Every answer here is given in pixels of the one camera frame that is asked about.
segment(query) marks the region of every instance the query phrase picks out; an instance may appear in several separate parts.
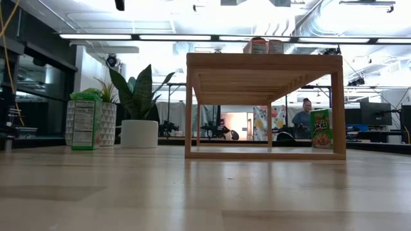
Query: table leg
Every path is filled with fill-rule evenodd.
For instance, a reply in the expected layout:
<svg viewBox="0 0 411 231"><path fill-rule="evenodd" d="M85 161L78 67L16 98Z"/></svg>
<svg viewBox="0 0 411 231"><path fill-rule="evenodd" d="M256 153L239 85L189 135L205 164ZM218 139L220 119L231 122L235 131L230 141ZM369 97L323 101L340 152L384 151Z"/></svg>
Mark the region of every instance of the table leg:
<svg viewBox="0 0 411 231"><path fill-rule="evenodd" d="M344 75L342 74L342 70L339 72L331 73L334 153L346 155L343 78Z"/></svg>
<svg viewBox="0 0 411 231"><path fill-rule="evenodd" d="M201 105L197 101L197 146L200 146L200 112Z"/></svg>
<svg viewBox="0 0 411 231"><path fill-rule="evenodd" d="M193 106L193 88L191 86L191 76L189 67L187 68L187 83L186 83L186 141L185 141L185 157L191 153L191 108Z"/></svg>
<svg viewBox="0 0 411 231"><path fill-rule="evenodd" d="M267 139L268 139L268 147L272 147L272 118L271 118L271 103L267 105Z"/></svg>

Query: wooden slat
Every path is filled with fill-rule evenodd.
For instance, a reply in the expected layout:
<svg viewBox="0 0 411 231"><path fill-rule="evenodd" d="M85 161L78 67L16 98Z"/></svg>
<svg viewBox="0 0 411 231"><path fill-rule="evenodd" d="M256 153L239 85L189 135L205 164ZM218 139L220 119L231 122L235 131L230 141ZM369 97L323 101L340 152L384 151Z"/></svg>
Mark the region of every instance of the wooden slat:
<svg viewBox="0 0 411 231"><path fill-rule="evenodd" d="M208 158L223 160L345 160L346 156L336 153L215 153L191 152L186 158Z"/></svg>
<svg viewBox="0 0 411 231"><path fill-rule="evenodd" d="M330 65L341 66L341 56L188 53L187 64Z"/></svg>

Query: man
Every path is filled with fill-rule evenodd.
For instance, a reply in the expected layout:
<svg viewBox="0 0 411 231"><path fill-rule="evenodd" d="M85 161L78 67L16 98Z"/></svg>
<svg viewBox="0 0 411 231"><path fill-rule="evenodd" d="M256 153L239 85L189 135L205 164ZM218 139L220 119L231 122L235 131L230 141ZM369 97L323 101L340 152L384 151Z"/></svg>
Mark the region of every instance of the man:
<svg viewBox="0 0 411 231"><path fill-rule="evenodd" d="M297 113L293 118L296 139L311 138L311 101L305 98L302 101L302 112Z"/></svg>

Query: green cereal box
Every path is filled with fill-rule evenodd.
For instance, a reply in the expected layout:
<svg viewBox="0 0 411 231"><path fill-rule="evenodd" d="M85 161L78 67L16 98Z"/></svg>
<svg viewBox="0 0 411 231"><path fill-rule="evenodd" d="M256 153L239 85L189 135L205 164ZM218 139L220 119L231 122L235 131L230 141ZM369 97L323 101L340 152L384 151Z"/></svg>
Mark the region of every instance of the green cereal box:
<svg viewBox="0 0 411 231"><path fill-rule="evenodd" d="M333 114L331 109L311 112L311 138L313 148L333 148Z"/></svg>
<svg viewBox="0 0 411 231"><path fill-rule="evenodd" d="M101 99L78 94L75 100L72 150L95 150L100 144Z"/></svg>

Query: security camera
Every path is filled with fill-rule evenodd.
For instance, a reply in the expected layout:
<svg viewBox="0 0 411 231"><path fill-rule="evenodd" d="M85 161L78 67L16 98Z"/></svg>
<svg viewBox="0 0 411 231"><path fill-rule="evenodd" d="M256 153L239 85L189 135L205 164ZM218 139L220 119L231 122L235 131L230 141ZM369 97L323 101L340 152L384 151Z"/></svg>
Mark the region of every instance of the security camera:
<svg viewBox="0 0 411 231"><path fill-rule="evenodd" d="M107 63L107 65L115 67L117 64L116 54L109 54L109 57L105 60L105 62Z"/></svg>
<svg viewBox="0 0 411 231"><path fill-rule="evenodd" d="M116 2L116 8L119 11L124 11L125 10L125 4L124 1L125 0L114 0Z"/></svg>

